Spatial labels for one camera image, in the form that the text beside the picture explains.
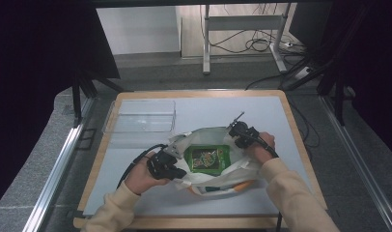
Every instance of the green object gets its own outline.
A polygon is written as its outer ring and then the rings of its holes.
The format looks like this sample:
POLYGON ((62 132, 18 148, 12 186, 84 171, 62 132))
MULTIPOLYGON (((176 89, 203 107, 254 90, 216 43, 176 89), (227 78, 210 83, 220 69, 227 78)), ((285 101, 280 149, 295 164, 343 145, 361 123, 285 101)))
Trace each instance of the green object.
POLYGON ((192 145, 184 151, 184 158, 191 172, 212 176, 219 176, 231 164, 227 145, 192 145))

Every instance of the white surface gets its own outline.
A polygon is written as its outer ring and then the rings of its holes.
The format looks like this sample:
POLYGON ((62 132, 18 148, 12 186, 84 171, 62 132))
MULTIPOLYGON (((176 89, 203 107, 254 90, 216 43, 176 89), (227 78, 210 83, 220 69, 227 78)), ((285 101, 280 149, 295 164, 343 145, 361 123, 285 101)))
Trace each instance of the white surface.
POLYGON ((176 7, 97 9, 112 54, 180 51, 176 7))
MULTIPOLYGON (((172 101, 175 101, 177 109, 174 133, 228 126, 241 111, 245 111, 240 120, 257 131, 274 134, 277 154, 310 186, 278 97, 188 98, 172 99, 172 101)), ((103 204, 103 195, 115 190, 130 162, 147 148, 108 148, 85 208, 85 216, 95 213, 103 204)), ((240 193, 217 197, 196 196, 186 189, 176 190, 171 184, 151 188, 142 195, 135 206, 135 214, 138 216, 277 214, 277 209, 266 195, 265 186, 266 182, 260 181, 240 193)))

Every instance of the aluminum rail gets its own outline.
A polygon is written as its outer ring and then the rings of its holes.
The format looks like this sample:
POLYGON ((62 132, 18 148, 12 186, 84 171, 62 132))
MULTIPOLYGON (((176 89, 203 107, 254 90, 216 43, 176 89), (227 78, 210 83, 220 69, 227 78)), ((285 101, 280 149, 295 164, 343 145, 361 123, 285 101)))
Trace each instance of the aluminum rail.
POLYGON ((354 142, 352 141, 347 129, 338 122, 333 112, 333 105, 329 101, 327 97, 320 97, 322 102, 322 106, 324 110, 327 112, 330 121, 332 122, 335 130, 338 132, 341 140, 343 141, 347 152, 350 155, 350 159, 355 166, 356 171, 361 177, 362 182, 364 183, 367 191, 370 193, 374 203, 376 204, 380 215, 382 216, 386 226, 389 231, 392 232, 392 205, 386 197, 385 193, 380 188, 376 179, 374 178, 373 173, 368 168, 368 165, 365 163, 362 155, 359 153, 356 148, 354 142))
MULTIPOLYGON (((91 110, 93 105, 93 99, 87 99, 84 102, 82 108, 82 115, 87 115, 91 110)), ((73 149, 76 145, 76 142, 79 138, 79 135, 82 132, 82 129, 85 126, 87 121, 86 117, 83 117, 81 123, 78 127, 71 129, 70 133, 67 137, 67 140, 58 156, 51 173, 48 176, 47 181, 45 182, 45 186, 42 189, 42 193, 40 194, 39 199, 37 200, 36 205, 34 206, 33 212, 27 220, 23 228, 23 232, 37 232, 42 225, 42 220, 45 217, 49 204, 52 200, 52 197, 55 193, 55 190, 58 187, 58 184, 61 181, 62 176, 64 175, 67 164, 69 163, 70 157, 72 155, 73 149)))

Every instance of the person's left hand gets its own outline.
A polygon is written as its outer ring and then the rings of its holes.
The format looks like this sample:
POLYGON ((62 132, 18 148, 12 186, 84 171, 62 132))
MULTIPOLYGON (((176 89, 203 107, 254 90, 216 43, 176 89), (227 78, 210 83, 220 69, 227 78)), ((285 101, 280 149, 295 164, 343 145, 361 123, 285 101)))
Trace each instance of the person's left hand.
POLYGON ((132 168, 125 179, 125 185, 133 193, 140 195, 154 186, 164 186, 169 183, 169 179, 155 179, 148 170, 147 160, 154 155, 149 152, 132 168))

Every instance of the person's right hand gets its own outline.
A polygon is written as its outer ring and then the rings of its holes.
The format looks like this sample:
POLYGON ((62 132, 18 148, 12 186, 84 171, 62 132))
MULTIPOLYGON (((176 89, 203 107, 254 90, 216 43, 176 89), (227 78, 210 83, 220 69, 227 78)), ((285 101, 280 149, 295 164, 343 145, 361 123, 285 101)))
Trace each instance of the person's right hand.
MULTIPOLYGON (((268 144, 268 146, 272 147, 273 149, 275 148, 273 135, 267 132, 261 132, 259 136, 262 138, 262 140, 264 140, 268 144)), ((266 149, 257 142, 254 142, 252 145, 250 145, 245 150, 245 153, 256 158, 257 161, 260 162, 261 164, 264 164, 265 162, 273 158, 271 153, 266 151, 266 149)))

